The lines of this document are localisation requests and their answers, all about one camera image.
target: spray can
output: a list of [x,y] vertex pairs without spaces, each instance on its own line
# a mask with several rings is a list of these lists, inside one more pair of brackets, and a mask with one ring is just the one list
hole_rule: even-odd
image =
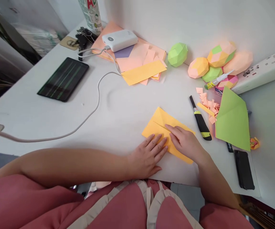
[[78,0],[78,2],[86,18],[88,29],[98,36],[103,27],[97,0]]
[[205,88],[206,90],[208,90],[208,89],[211,89],[211,88],[215,87],[219,82],[221,82],[222,80],[225,80],[225,79],[227,78],[227,76],[228,76],[229,74],[231,74],[233,71],[234,71],[234,70],[231,70],[231,71],[228,72],[228,73],[222,74],[221,76],[217,77],[217,78],[214,79],[213,81],[207,83],[207,84],[204,86],[204,88]]

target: white power bank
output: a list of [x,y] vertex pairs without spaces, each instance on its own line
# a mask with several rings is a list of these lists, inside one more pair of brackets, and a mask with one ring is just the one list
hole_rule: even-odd
[[108,45],[112,52],[135,45],[138,37],[130,30],[120,30],[102,36],[103,42]]
[[238,79],[238,83],[231,89],[236,94],[275,80],[275,54],[238,74]]

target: black phone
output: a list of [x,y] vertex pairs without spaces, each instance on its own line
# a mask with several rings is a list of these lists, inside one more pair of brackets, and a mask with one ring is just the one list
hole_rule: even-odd
[[66,102],[88,69],[89,65],[67,57],[37,94]]
[[243,189],[255,189],[247,152],[234,150],[239,185]]

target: charging cable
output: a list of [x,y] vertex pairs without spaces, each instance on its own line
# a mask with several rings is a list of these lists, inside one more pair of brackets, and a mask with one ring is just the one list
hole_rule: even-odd
[[57,140],[57,139],[60,139],[60,138],[64,138],[64,137],[67,137],[67,136],[70,136],[72,135],[73,133],[75,133],[87,120],[88,118],[97,110],[98,106],[99,106],[99,102],[100,102],[100,92],[99,92],[99,84],[100,82],[103,80],[103,78],[108,75],[108,74],[116,74],[116,75],[119,75],[119,76],[122,76],[121,75],[121,72],[118,70],[117,68],[117,65],[116,65],[116,62],[114,60],[114,58],[107,52],[108,50],[110,50],[111,48],[109,46],[105,46],[103,49],[97,49],[97,48],[91,48],[91,49],[86,49],[86,50],[82,50],[80,52],[78,52],[78,54],[80,53],[83,53],[83,52],[86,52],[86,51],[91,51],[91,50],[100,50],[101,52],[100,53],[93,53],[93,54],[89,54],[89,55],[86,55],[86,56],[79,56],[78,57],[81,57],[81,58],[84,58],[84,57],[90,57],[90,56],[95,56],[95,55],[100,55],[101,53],[105,52],[106,54],[108,54],[111,59],[114,61],[114,65],[115,65],[115,68],[117,70],[117,73],[116,72],[108,72],[106,73],[105,75],[103,75],[102,78],[100,78],[98,84],[97,84],[97,92],[98,92],[98,99],[97,99],[97,105],[95,107],[95,109],[86,117],[86,119],[75,129],[73,130],[72,132],[68,133],[68,134],[65,134],[65,135],[62,135],[62,136],[59,136],[59,137],[53,137],[53,138],[43,138],[43,139],[30,139],[30,140],[26,140],[26,139],[21,139],[21,138],[16,138],[10,134],[7,134],[7,133],[4,133],[4,132],[1,132],[0,131],[0,136],[1,137],[4,137],[4,138],[7,138],[9,140],[12,140],[12,141],[15,141],[15,142],[25,142],[25,143],[28,143],[28,142],[46,142],[46,141],[52,141],[52,140]]

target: green paper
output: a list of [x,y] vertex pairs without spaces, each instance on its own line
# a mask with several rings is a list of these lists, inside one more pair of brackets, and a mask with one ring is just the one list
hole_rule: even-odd
[[186,58],[187,47],[183,43],[176,43],[172,46],[168,53],[168,61],[174,67],[178,67],[183,64]]
[[221,67],[209,67],[209,70],[207,71],[207,73],[205,73],[204,76],[202,76],[202,79],[208,83],[213,81],[214,79],[216,79],[218,76],[221,76],[223,74],[222,68]]
[[216,121],[216,138],[250,151],[249,119],[245,102],[224,87]]
[[233,59],[234,55],[235,55],[235,51],[232,52],[232,53],[227,57],[225,63],[227,63],[227,62],[229,62],[231,59]]
[[216,46],[215,48],[213,48],[211,51],[212,51],[213,54],[216,54],[216,53],[221,52],[221,51],[222,51],[222,48],[221,48],[220,45],[217,45],[217,46]]

